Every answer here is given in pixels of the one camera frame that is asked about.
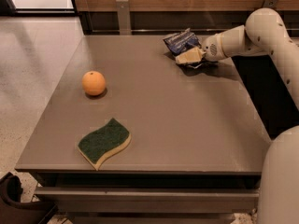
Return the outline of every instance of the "tabletop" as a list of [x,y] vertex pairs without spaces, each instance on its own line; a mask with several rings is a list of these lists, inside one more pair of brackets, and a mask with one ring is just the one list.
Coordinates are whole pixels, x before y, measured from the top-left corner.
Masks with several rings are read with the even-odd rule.
[[[81,85],[91,70],[107,82],[95,98]],[[78,143],[111,118],[132,141],[95,171]],[[260,174],[270,141],[231,59],[184,69],[161,35],[85,36],[16,169]]]

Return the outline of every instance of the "white floor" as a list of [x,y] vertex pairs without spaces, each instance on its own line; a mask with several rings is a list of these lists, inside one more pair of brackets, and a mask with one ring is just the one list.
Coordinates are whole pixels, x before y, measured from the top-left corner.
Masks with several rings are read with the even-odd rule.
[[[0,174],[20,177],[22,202],[31,202],[36,181],[15,164],[82,37],[78,18],[0,17]],[[235,214],[233,223],[255,219]]]

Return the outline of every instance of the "orange fruit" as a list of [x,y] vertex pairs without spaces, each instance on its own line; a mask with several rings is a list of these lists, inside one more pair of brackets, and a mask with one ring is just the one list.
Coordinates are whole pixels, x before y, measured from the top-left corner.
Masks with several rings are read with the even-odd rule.
[[82,86],[87,94],[95,96],[103,93],[106,88],[106,81],[101,73],[89,71],[83,76]]

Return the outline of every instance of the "black chair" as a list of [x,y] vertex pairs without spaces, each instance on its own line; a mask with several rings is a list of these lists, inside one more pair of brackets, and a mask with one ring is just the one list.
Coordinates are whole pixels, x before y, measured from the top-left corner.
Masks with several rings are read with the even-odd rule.
[[57,212],[54,202],[21,203],[21,181],[12,173],[0,179],[1,224],[46,224]]

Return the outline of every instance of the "green sponge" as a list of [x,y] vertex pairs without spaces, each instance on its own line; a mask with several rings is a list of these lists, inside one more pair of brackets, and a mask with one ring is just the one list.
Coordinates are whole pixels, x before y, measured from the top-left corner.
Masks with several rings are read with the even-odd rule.
[[82,138],[78,150],[96,170],[99,170],[106,159],[125,149],[130,141],[129,131],[115,119],[111,119],[102,128]]

